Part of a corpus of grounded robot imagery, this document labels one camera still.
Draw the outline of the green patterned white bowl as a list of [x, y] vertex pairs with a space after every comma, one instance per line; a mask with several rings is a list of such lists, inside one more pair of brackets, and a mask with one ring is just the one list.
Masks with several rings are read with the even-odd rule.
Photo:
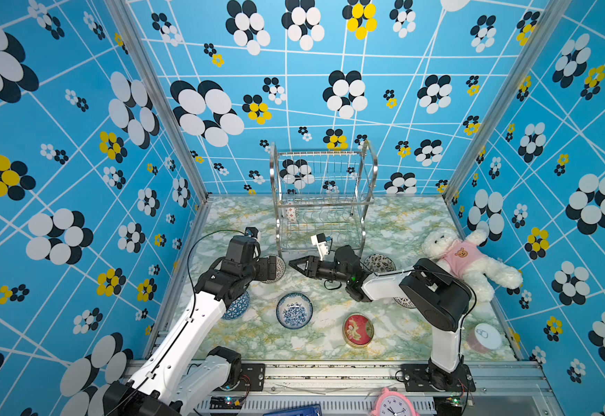
[[292, 224], [292, 225], [298, 224], [297, 208], [295, 206], [287, 206], [284, 209], [284, 214], [285, 214], [285, 218], [289, 224]]

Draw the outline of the black leaf patterned bowl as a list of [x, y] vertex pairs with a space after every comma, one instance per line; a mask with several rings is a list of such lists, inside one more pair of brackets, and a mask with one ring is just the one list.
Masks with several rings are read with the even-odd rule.
[[372, 254], [363, 260], [363, 265], [373, 273], [396, 271], [396, 265], [391, 258], [382, 254]]

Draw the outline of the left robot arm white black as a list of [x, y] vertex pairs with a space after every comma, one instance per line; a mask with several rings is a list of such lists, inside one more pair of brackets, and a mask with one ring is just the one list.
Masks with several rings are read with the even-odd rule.
[[239, 379], [240, 353], [217, 347], [192, 369], [189, 365], [210, 330], [253, 281], [276, 278], [276, 257], [260, 256], [258, 230], [249, 227], [231, 239], [225, 256], [203, 273], [193, 298], [146, 363], [103, 397], [106, 415], [190, 415], [215, 389]]

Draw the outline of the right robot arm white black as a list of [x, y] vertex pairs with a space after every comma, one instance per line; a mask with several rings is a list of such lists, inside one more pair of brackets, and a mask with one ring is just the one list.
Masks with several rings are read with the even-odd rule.
[[432, 325], [429, 371], [450, 377], [463, 363], [461, 329], [476, 305], [475, 292], [434, 261], [422, 258], [408, 270], [377, 273], [366, 268], [354, 249], [345, 245], [335, 251], [331, 260], [306, 256], [293, 259], [288, 265], [307, 278], [344, 283], [349, 296], [359, 303], [408, 299]]

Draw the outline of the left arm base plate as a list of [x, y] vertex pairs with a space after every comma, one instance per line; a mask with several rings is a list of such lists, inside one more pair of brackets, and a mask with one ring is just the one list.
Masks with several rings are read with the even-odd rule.
[[193, 363], [179, 386], [205, 392], [209, 392], [209, 387], [215, 387], [217, 393], [263, 390], [264, 364], [243, 363], [238, 368], [236, 372], [224, 359]]

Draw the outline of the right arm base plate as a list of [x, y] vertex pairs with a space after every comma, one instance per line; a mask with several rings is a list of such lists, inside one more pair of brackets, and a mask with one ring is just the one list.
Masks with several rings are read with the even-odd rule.
[[460, 362], [451, 373], [447, 373], [431, 362], [403, 364], [400, 370], [408, 392], [473, 393], [476, 391], [470, 368], [463, 362]]

